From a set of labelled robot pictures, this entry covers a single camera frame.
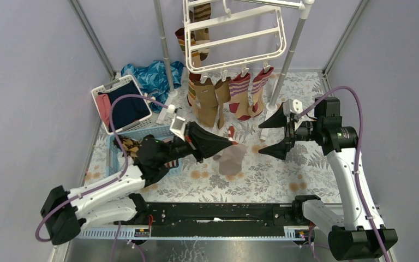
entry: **floral pattern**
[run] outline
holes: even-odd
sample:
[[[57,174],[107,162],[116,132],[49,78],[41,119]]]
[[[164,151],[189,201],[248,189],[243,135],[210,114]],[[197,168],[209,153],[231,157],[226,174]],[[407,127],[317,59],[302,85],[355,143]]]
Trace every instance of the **floral pattern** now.
[[[274,72],[265,86],[263,98],[266,103],[278,75]],[[210,73],[209,76],[213,83],[220,78],[219,73]],[[229,76],[235,77],[236,73],[229,73]],[[197,121],[185,98],[188,81],[188,74],[184,72],[182,87],[177,89],[178,97],[173,104],[185,111],[184,117],[188,121]],[[288,98],[296,98],[306,108],[321,94],[323,91],[317,73],[288,73],[278,104]],[[139,193],[146,201],[238,203],[290,203],[297,195],[316,194],[326,203],[341,203],[333,171],[321,148],[314,142],[296,142],[286,161],[258,153],[259,149],[276,144],[283,138],[282,129],[271,129],[267,141],[260,141],[258,124],[264,121],[264,116],[265,112],[256,118],[239,121],[225,104],[225,126],[221,130],[205,128],[227,136],[227,127],[234,126],[234,139],[248,147],[240,173],[223,176],[218,173],[218,162],[205,159],[200,164],[192,156],[187,156],[182,159],[179,175],[165,176]],[[165,120],[165,124],[170,122],[170,118]],[[105,177],[106,139],[107,134],[101,128],[86,171],[86,184]]]

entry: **dark blue cloth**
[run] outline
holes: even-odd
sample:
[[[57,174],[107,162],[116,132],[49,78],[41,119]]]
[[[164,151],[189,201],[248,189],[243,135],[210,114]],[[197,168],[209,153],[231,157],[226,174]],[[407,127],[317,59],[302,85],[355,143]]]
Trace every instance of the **dark blue cloth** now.
[[[135,84],[131,81],[128,84],[105,94],[107,94],[109,97],[110,103],[113,104],[113,102],[122,95],[140,93]],[[150,111],[148,110],[147,105],[143,99],[135,97],[124,98],[116,103],[115,107],[113,108],[113,124],[115,125],[116,129],[119,129],[131,124],[136,120],[146,117],[149,114]]]
[[[184,65],[179,62],[171,63],[172,80],[174,88],[181,86],[181,76]],[[153,61],[148,67],[134,67],[127,64],[121,70],[121,75],[134,75],[142,85],[140,91],[147,93],[149,97],[155,97],[158,102],[165,103],[169,93],[169,84],[166,78],[166,69],[163,61]],[[160,112],[161,107],[153,103],[149,104],[153,112]]]

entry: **white basket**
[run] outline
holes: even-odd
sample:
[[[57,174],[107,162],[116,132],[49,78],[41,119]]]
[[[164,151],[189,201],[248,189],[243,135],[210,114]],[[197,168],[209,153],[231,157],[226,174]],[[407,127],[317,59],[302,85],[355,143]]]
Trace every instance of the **white basket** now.
[[[99,96],[99,93],[109,93],[111,91],[114,91],[126,84],[128,84],[129,82],[134,82],[134,84],[136,85],[137,89],[139,90],[139,93],[141,95],[142,92],[140,91],[140,87],[141,85],[139,84],[139,81],[136,79],[136,77],[134,77],[133,75],[125,75],[119,79],[115,79],[113,81],[111,81],[110,83],[106,84],[106,85],[101,85],[99,87],[96,87],[94,89],[91,90],[91,94],[92,94],[92,98],[94,99],[94,103],[95,103],[95,107],[97,108],[97,112],[99,113],[100,116],[100,112],[99,112],[99,106],[97,105],[97,102],[95,101],[95,99]],[[150,107],[148,106],[148,103],[145,103],[147,105],[147,109],[150,112],[150,114],[148,114],[147,116],[139,119],[138,121],[134,121],[133,123],[116,129],[117,133],[120,132],[125,132],[128,130],[137,130],[137,129],[141,129],[141,128],[146,128],[148,126],[150,126],[152,124],[152,121],[150,120],[150,117],[152,116],[152,111],[150,110]],[[112,135],[113,132],[109,131],[108,126],[102,121],[102,126],[104,127],[105,131],[107,132],[108,135]]]

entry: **white wall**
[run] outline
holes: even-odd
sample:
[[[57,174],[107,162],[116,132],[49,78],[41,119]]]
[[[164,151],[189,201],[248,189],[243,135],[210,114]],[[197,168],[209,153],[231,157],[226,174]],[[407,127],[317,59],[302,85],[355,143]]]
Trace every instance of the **white wall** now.
[[[105,49],[113,67],[121,70],[128,63],[147,66],[153,60],[162,60],[158,24],[153,1],[137,0],[80,0],[86,15]],[[333,49],[348,24],[359,0],[317,0],[315,1],[298,47],[292,69],[321,69],[330,58]],[[258,7],[260,5],[239,1],[228,1],[233,13]],[[222,16],[222,2],[211,3],[212,16]],[[184,61],[174,32],[183,27],[181,0],[161,0],[167,43],[172,61]],[[299,11],[283,8],[288,45],[295,31]],[[223,39],[273,27],[271,16],[248,19],[240,23],[209,29],[210,38]],[[274,50],[273,37],[261,37],[239,43],[215,47],[204,63],[216,63],[242,58]],[[285,55],[270,61],[282,67]]]
[[[89,91],[104,81],[68,1],[0,1],[0,262],[47,261],[39,211],[79,183],[98,123]]]
[[[370,2],[330,79],[362,101],[367,181],[398,233],[398,262],[419,261],[419,1]],[[352,97],[337,96],[345,123],[357,127]]]

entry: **laundry basket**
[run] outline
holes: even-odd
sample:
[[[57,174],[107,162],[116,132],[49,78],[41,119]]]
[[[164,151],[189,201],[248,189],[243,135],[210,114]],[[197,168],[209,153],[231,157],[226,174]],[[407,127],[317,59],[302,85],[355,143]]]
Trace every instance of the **laundry basket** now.
[[[115,79],[115,80],[111,81],[108,84],[101,85],[101,86],[96,87],[96,88],[91,90],[91,95],[92,95],[92,98],[94,99],[95,107],[97,108],[97,112],[99,113],[99,115],[100,115],[99,105],[97,105],[97,101],[95,100],[99,96],[99,93],[109,93],[109,92],[114,91],[118,88],[121,88],[122,86],[130,83],[131,81],[134,82],[135,86],[139,90],[139,93],[142,95],[142,92],[140,91],[141,85],[140,85],[139,81],[133,75],[125,75],[121,78],[118,78],[118,79]],[[150,110],[150,107],[148,106],[148,104],[147,103],[145,103],[145,104],[147,105],[147,109],[148,109],[148,112],[149,112],[149,114],[147,116],[145,116],[145,117],[143,117],[143,118],[141,118],[137,121],[134,121],[127,126],[116,129],[116,132],[120,133],[120,132],[125,132],[125,131],[128,131],[128,130],[137,130],[137,129],[146,128],[146,127],[150,126],[152,124],[152,121],[150,119],[150,117],[152,116],[152,111]],[[109,134],[109,135],[113,134],[113,132],[111,132],[109,130],[108,125],[106,125],[104,122],[102,122],[102,126],[104,127],[107,134]]]
[[[172,138],[174,136],[173,133],[169,130],[169,128],[170,126],[150,127],[150,128],[121,133],[120,135],[137,140],[137,141],[141,140],[147,135],[153,135],[155,139],[163,140],[165,138]],[[107,176],[111,176],[119,172],[121,168],[118,161],[118,153],[121,152],[121,150],[118,147],[116,147],[115,144],[113,144],[114,140],[115,140],[114,135],[110,135],[107,138],[107,164],[106,164]],[[177,161],[177,166],[174,168],[170,168],[170,170],[168,171],[166,175],[170,176],[170,175],[180,174],[181,166],[182,166],[182,161],[181,159],[179,159]]]

